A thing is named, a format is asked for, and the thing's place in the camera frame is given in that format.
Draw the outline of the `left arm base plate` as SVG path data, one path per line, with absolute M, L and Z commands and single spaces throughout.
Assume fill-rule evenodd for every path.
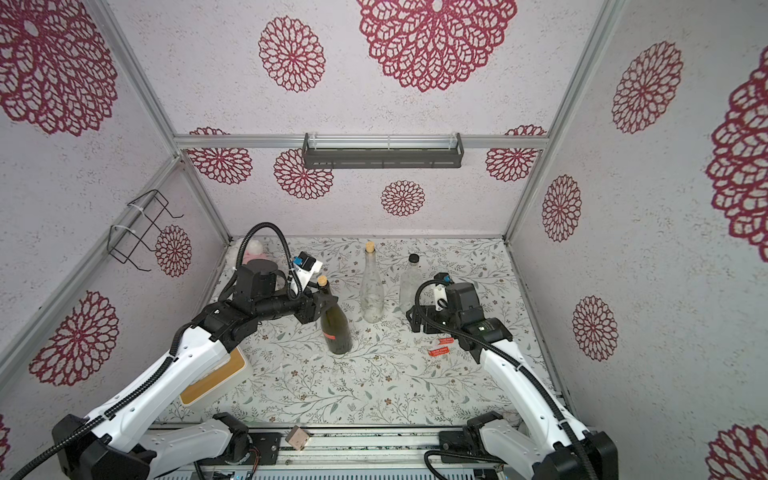
M 229 465 L 275 465 L 281 439 L 279 433 L 235 433 L 215 461 Z

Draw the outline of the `red peeled label sticker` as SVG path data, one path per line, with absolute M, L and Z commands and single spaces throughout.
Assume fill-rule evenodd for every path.
M 428 351 L 428 355 L 430 357 L 439 357 L 439 356 L 442 356 L 442 355 L 446 355 L 449 352 L 450 352 L 450 348 L 447 347 L 447 346 L 443 346 L 443 347 L 440 347 L 440 348 L 435 348 L 435 349 L 429 350 Z

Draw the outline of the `dark green wine bottle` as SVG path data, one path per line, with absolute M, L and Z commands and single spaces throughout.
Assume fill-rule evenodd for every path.
M 352 348 L 352 337 L 348 319 L 339 306 L 338 298 L 333 294 L 326 276 L 317 280 L 319 290 L 330 297 L 330 306 L 321 314 L 320 323 L 323 336 L 331 353 L 343 355 Z

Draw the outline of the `tall clear corked bottle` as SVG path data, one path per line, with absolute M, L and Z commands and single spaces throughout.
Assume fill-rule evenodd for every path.
M 368 241 L 365 245 L 365 267 L 361 283 L 360 304 L 366 322 L 377 323 L 382 320 L 384 288 L 373 241 Z

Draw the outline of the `clear bottle with red label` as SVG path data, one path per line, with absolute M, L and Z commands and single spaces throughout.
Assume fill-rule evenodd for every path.
M 403 314 L 406 314 L 413 307 L 416 291 L 422 282 L 420 256 L 411 253 L 400 277 L 399 306 Z

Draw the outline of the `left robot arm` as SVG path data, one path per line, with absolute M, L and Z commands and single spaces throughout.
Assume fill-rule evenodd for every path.
M 332 302 L 312 281 L 321 268 L 307 253 L 286 274 L 265 259 L 238 266 L 221 299 L 182 325 L 167 353 L 85 417 L 68 415 L 55 425 L 62 472 L 70 479 L 153 479 L 200 460 L 247 460 L 249 429 L 229 413 L 169 434 L 148 429 L 185 389 L 227 364 L 262 322 L 316 321 Z

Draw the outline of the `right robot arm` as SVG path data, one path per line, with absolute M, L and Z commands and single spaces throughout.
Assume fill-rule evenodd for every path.
M 442 441 L 431 460 L 487 463 L 520 479 L 616 479 L 618 449 L 605 432 L 590 430 L 531 369 L 503 322 L 485 315 L 475 287 L 446 273 L 422 283 L 406 317 L 415 333 L 447 334 L 488 373 L 520 416 L 524 431 L 497 412 L 467 422 L 457 442 Z

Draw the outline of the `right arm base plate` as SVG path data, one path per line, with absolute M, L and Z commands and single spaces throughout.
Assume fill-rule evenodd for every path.
M 443 430 L 438 433 L 440 458 L 443 463 L 475 462 L 479 458 L 492 458 L 482 445 L 479 432 L 468 427 L 459 430 Z

